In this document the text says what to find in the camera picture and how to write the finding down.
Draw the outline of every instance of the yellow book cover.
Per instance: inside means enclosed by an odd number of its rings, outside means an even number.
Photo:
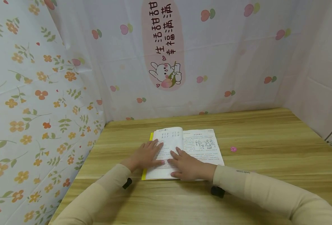
[[[150,135],[150,141],[151,140],[153,140],[153,132]],[[147,169],[144,169],[143,173],[142,173],[142,180],[146,180],[146,173],[147,173]]]

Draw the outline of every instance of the left hand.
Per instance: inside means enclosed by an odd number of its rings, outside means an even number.
[[[131,172],[138,168],[150,168],[154,166],[161,166],[164,164],[163,160],[154,160],[156,154],[163,147],[163,143],[157,145],[158,139],[143,143],[129,158],[123,160],[121,164],[130,169]]]

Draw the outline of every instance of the white cloth backdrop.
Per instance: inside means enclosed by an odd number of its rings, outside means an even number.
[[[108,121],[282,106],[332,144],[332,1],[0,1],[0,224],[47,224]]]

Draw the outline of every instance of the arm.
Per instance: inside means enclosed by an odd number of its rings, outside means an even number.
[[[149,168],[164,164],[154,160],[163,143],[158,140],[143,143],[129,158],[114,166],[104,176],[91,184],[74,199],[56,218],[54,225],[92,225],[98,211],[106,204],[114,192],[120,189],[130,174],[137,168]]]
[[[171,175],[182,180],[203,179],[270,212],[278,213],[297,225],[332,224],[332,206],[319,196],[280,180],[228,166],[202,163],[180,149],[169,163],[180,172]]]

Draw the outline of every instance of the hand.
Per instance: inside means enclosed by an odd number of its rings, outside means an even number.
[[[138,168],[150,168],[163,165],[163,160],[154,160],[157,152],[163,147],[163,143],[157,145],[158,139],[143,143],[129,158],[123,160],[121,164],[130,169],[131,172]]]
[[[176,147],[178,155],[171,151],[173,159],[168,159],[168,163],[176,166],[180,172],[172,172],[171,176],[181,180],[213,180],[213,174],[216,170],[216,165],[210,163],[203,163],[198,159],[190,156],[185,151]]]

